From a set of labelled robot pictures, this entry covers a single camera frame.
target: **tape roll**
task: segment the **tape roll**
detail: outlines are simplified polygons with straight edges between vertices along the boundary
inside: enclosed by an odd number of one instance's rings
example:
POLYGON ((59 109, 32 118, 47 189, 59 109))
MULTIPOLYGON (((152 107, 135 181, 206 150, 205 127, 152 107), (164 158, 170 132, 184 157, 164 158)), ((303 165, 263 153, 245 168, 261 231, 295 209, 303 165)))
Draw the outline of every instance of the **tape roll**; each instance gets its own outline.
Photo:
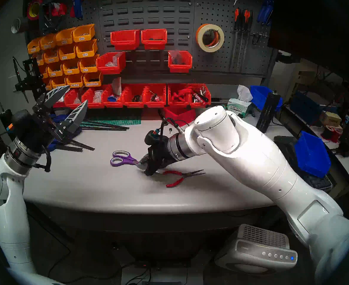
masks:
POLYGON ((208 53, 213 53, 222 47, 223 43, 225 42, 225 34, 223 33, 222 28, 219 26, 206 23, 197 29, 196 41, 202 50, 208 53), (214 38, 211 43, 204 43, 203 36, 206 32, 210 31, 214 33, 214 38))

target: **red storage bin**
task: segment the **red storage bin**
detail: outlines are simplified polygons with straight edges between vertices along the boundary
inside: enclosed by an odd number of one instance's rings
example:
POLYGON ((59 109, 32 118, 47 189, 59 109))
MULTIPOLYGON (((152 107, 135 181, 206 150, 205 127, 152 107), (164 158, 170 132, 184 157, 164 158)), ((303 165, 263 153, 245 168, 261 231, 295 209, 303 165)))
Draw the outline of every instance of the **red storage bin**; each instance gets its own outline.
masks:
POLYGON ((113 88, 111 85, 102 85, 104 90, 102 93, 102 103, 107 108, 121 108, 123 107, 122 97, 120 96, 116 102, 109 102, 107 98, 113 94, 113 88))
POLYGON ((191 123, 196 119, 195 109, 186 109, 179 107, 164 107, 164 116, 173 118, 179 126, 186 125, 186 123, 191 123))
POLYGON ((78 97, 78 90, 72 89, 70 90, 64 97, 64 107, 68 107, 70 109, 76 109, 80 104, 74 103, 75 99, 78 97))
POLYGON ((188 84, 168 84, 168 105, 171 107, 186 107, 191 103, 191 95, 186 94, 184 101, 173 101, 173 93, 178 93, 178 91, 183 90, 188 87, 188 84))
POLYGON ((146 50, 164 50, 168 40, 166 29, 146 29, 141 31, 141 43, 146 50))
POLYGON ((199 108, 199 107, 208 107, 211 104, 211 94, 209 92, 208 87, 205 84, 188 84, 196 93, 199 92, 201 88, 206 89, 205 97, 208 98, 208 102, 206 105, 202 105, 202 103, 199 102, 192 102, 192 99, 190 100, 190 106, 192 108, 199 108))
POLYGON ((149 108, 161 108, 166 105, 166 84, 146 84, 143 92, 143 103, 149 108), (157 94, 161 101, 151 101, 152 96, 157 94))
POLYGON ((102 71, 104 75, 117 75, 126 67, 125 52, 109 52, 96 59, 97 69, 102 71), (117 56, 117 65, 108 67, 108 62, 113 62, 113 57, 117 56))
POLYGON ((110 43, 116 50, 135 50, 140 45, 140 29, 112 31, 110 43))
POLYGON ((143 108, 143 90, 145 84, 124 84, 122 85, 122 103, 130 108, 143 108), (132 102, 132 98, 136 95, 141 96, 141 102, 132 102))
POLYGON ((102 104, 102 101, 99 103, 94 103, 93 99, 95 96, 95 92, 103 90, 101 87, 95 87, 95 88, 89 88, 83 95, 82 95, 82 102, 88 101, 88 108, 103 108, 104 105, 102 104))
POLYGON ((168 67, 172 73, 189 73, 189 69, 193 65, 193 57, 188 51, 178 51, 181 55, 181 62, 184 64, 173 64, 170 53, 174 51, 168 51, 168 67))

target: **cardboard box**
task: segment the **cardboard box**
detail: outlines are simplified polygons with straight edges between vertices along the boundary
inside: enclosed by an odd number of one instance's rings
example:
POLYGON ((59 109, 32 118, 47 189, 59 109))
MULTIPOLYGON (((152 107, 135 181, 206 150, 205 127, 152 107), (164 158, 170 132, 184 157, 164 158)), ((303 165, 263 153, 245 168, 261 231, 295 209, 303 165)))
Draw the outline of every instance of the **cardboard box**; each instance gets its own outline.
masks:
POLYGON ((334 127, 338 127, 342 121, 339 115, 327 111, 322 111, 319 120, 323 125, 331 125, 334 127))
POLYGON ((250 110, 252 102, 245 102, 239 99, 230 99, 227 103, 227 110, 234 112, 236 115, 243 115, 245 117, 250 110))

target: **blue storage crate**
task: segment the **blue storage crate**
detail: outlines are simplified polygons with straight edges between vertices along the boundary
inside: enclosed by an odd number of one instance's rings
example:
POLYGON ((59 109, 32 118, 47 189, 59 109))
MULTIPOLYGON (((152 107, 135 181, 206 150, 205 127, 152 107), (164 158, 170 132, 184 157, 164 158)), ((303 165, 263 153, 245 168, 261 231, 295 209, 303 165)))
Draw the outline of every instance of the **blue storage crate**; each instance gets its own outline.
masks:
POLYGON ((294 149, 300 169, 319 178, 327 174, 331 161, 320 138, 302 131, 294 149))
MULTIPOLYGON (((261 111, 264 108, 265 101, 269 92, 272 92, 270 88, 264 86, 250 86, 251 87, 251 102, 256 105, 256 107, 261 111)), ((283 104, 283 98, 280 97, 280 101, 276 106, 276 111, 280 110, 281 105, 283 104)))

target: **blue tool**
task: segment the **blue tool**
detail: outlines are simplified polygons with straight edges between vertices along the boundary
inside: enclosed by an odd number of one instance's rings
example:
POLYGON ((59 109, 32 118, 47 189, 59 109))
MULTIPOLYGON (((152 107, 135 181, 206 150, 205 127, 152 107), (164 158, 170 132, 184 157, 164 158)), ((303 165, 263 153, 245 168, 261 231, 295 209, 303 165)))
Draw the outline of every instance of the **blue tool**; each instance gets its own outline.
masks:
POLYGON ((263 4, 261 5, 261 9, 256 20, 257 22, 261 22, 262 25, 266 26, 271 24, 269 18, 273 12, 273 3, 274 0, 263 0, 263 4))
POLYGON ((116 150, 113 152, 113 158, 110 160, 112 166, 121 166, 124 164, 136 165, 138 161, 131 154, 124 150, 116 150))

